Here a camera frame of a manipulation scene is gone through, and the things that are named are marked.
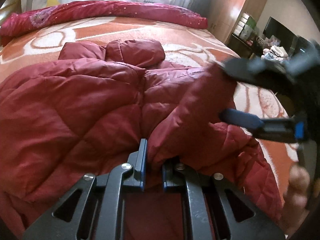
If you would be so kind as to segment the person's right hand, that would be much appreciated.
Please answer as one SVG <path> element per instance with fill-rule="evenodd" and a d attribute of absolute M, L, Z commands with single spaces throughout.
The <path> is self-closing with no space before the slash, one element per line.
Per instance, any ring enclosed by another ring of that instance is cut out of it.
<path fill-rule="evenodd" d="M 286 235 L 292 235 L 301 226 L 309 213 L 305 209 L 308 202 L 310 177 L 307 170 L 293 164 L 289 172 L 289 184 L 284 193 L 284 206 L 279 225 Z"/>

